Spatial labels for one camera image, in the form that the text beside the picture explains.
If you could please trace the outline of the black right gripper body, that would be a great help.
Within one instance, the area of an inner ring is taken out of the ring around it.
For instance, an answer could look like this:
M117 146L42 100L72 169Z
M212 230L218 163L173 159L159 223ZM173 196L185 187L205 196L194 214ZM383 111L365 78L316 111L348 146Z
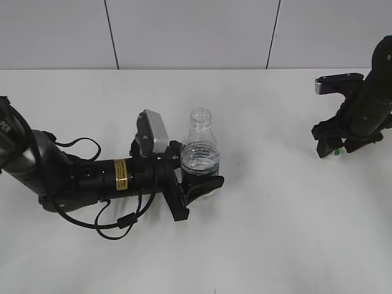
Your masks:
M316 124L312 136L319 144L371 144L383 139L383 113L360 111L353 115L358 94L348 93L335 116Z

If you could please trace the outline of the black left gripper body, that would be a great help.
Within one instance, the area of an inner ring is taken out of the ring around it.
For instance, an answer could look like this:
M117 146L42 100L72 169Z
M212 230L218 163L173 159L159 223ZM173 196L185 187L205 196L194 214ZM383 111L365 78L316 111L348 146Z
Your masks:
M150 195L146 205L137 213L141 217L151 206L156 194L162 193L171 211L174 221L185 221L189 217L189 209L182 200L183 193L170 163L169 145L164 153L152 154L149 157L140 155L140 147L133 141L130 147L131 191L134 195L142 193Z

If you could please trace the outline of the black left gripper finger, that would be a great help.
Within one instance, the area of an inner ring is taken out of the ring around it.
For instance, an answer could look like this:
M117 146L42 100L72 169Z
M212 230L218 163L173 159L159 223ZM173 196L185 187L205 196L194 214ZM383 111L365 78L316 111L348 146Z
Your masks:
M183 200L190 204L201 196L209 194L223 186L225 178L215 175L192 175L182 172Z
M181 167L181 148L182 144L181 142L178 142L176 140L172 140L169 143L169 148L170 148L170 163L173 168L180 168Z

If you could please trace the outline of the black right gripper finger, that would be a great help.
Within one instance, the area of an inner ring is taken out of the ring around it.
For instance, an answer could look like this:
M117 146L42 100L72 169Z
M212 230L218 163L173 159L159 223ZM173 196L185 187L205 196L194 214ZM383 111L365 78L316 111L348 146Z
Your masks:
M335 149L343 147L340 138L320 138L317 143L317 154L319 158L326 158Z
M380 142L383 140L383 135L382 134L375 134L369 138L366 138L364 140L354 140L354 139L346 139L344 142L344 148L347 153L353 153L360 148L370 145L370 144L375 144L377 142Z

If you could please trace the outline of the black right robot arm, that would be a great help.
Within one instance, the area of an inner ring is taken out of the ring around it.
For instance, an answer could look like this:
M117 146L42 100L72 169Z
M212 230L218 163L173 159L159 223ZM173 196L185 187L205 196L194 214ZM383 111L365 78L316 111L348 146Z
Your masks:
M315 93L344 96L336 114L311 130L319 158L341 148L352 153L382 141L382 130L391 128L391 36L375 47L367 76L324 75L315 80Z

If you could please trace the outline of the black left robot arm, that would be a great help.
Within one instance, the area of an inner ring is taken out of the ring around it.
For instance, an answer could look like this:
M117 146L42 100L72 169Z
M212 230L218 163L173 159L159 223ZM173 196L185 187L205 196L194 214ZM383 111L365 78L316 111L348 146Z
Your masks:
M174 220L183 221L191 202L224 183L219 175L177 179L181 145L169 140L155 111L139 114L129 154L110 160L67 154L53 134L31 129L1 97L1 170L36 193L46 211L67 214L98 202L161 193Z

